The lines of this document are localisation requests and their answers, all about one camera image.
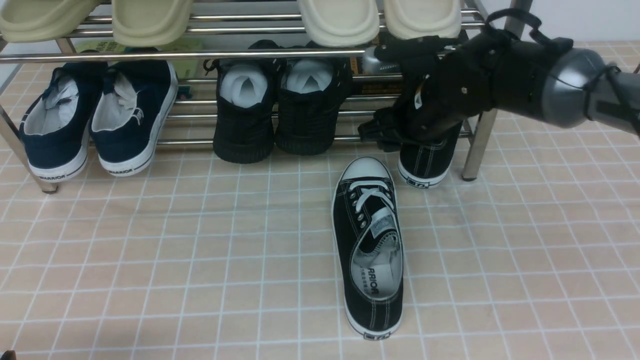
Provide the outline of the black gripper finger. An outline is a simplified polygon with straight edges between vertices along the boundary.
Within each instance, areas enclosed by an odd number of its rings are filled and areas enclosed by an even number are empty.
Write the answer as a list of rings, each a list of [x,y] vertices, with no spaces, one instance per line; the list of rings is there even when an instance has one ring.
[[[358,126],[358,135],[359,141],[375,143],[384,153],[398,152],[403,145],[410,143],[393,107],[376,110],[369,121]]]
[[[402,73],[425,75],[439,61],[438,54],[451,46],[450,38],[424,36],[371,46],[362,55],[362,70],[369,75]]]

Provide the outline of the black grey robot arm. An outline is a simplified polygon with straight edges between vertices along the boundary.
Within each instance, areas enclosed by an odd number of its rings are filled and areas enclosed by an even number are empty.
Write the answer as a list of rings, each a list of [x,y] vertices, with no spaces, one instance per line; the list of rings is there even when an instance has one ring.
[[[425,146],[491,110],[562,129],[589,120],[638,135],[638,73],[606,64],[570,38],[551,39],[541,25],[534,14],[508,7],[489,14],[464,43],[424,36],[367,48],[365,70],[398,69],[406,84],[391,107],[358,127],[359,138],[385,152]]]

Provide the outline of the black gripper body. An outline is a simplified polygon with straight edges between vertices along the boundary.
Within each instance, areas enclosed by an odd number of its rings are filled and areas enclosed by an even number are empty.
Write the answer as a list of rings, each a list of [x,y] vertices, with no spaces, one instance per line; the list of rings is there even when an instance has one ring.
[[[502,109],[505,56],[505,32],[482,30],[464,43],[450,39],[430,72],[404,75],[408,84],[395,111],[410,143],[435,141],[464,119]]]

